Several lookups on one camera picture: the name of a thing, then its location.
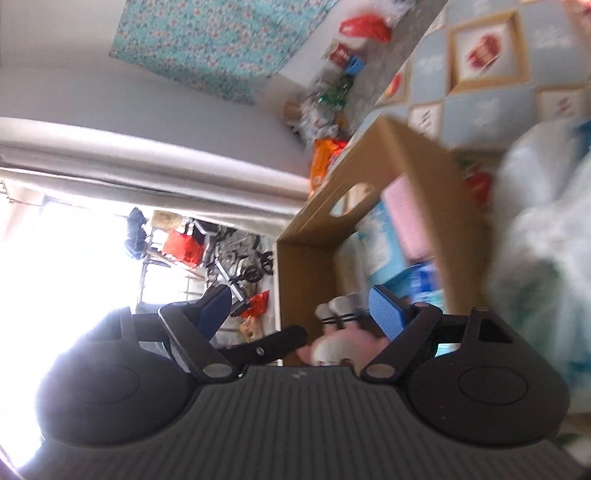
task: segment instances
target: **cardboard box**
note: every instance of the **cardboard box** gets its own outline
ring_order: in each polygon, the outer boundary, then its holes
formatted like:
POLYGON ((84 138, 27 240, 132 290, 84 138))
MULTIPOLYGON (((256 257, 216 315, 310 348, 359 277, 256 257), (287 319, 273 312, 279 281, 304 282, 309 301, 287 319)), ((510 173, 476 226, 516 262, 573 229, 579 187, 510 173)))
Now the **cardboard box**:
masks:
MULTIPOLYGON (((423 215, 449 312, 466 314, 486 304, 481 285, 491 233, 452 155, 406 125, 381 117, 274 245, 278 328, 302 325, 309 342, 322 335, 314 310, 338 295, 335 250, 379 202, 380 192, 401 174, 408 177, 423 215), (347 214, 331 216, 333 206, 358 183, 372 186, 367 197, 347 214)), ((298 365, 299 360, 291 355, 284 364, 298 365)))

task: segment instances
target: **cardboard flap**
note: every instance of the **cardboard flap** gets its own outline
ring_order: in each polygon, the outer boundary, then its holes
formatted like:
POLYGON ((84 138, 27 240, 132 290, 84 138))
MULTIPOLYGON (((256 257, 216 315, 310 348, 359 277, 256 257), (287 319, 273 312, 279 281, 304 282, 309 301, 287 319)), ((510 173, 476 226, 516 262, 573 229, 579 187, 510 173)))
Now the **cardboard flap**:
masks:
POLYGON ((387 148, 408 177, 421 210, 451 313, 484 305, 483 274, 491 232, 461 177, 453 156, 405 125, 391 122, 387 148))
POLYGON ((362 138, 345 154, 324 185, 280 236, 280 240, 316 247, 335 247, 355 231, 355 225, 379 201, 379 195, 400 175, 395 155, 385 148, 389 120, 378 118, 362 138), (349 189, 359 183, 372 187, 349 213, 334 217, 330 211, 349 189))

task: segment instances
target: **floor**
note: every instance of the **floor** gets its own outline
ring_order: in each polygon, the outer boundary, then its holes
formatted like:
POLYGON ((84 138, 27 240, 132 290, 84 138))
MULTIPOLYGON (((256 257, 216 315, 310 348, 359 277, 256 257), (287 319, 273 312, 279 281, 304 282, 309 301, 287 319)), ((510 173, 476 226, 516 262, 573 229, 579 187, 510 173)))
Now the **floor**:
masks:
POLYGON ((367 43, 367 65, 357 75, 345 106, 345 116, 352 132, 374 109, 394 74, 413 52, 446 3, 447 0, 418 0, 417 6, 394 29, 390 43, 367 43))

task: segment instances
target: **screw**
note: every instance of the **screw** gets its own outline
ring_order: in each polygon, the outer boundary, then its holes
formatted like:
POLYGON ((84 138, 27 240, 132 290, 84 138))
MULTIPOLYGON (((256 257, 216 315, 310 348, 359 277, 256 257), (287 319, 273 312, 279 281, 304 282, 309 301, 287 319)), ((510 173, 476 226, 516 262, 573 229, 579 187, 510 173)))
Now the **screw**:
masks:
POLYGON ((210 364, 203 368, 203 373, 209 378, 224 378, 232 375, 232 367, 226 364, 210 364))
POLYGON ((387 364, 373 364, 367 367, 365 371, 370 377, 374 378, 391 378, 396 373, 396 369, 387 364))

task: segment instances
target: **red bag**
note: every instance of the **red bag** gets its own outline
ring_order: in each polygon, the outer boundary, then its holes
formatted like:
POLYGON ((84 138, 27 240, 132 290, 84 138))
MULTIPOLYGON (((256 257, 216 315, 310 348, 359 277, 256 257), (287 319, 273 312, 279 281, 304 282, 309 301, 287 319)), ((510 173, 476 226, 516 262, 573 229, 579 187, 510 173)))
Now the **red bag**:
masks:
POLYGON ((193 234, 188 235, 188 222, 185 226, 184 233, 171 230, 168 233, 168 238, 162 247, 163 254, 172 255, 176 260, 185 265, 194 268, 203 261, 203 253, 205 252, 204 237, 193 225, 193 234))
POLYGON ((339 32, 346 37, 374 38, 382 43, 388 43, 392 38, 392 31, 382 17, 374 14, 349 18, 341 23, 339 32))
POLYGON ((240 316, 242 318, 248 317, 260 317, 263 313, 267 311, 267 303, 269 302, 269 291, 265 290, 260 293, 257 293, 253 297, 251 297, 251 307, 242 312, 240 316))

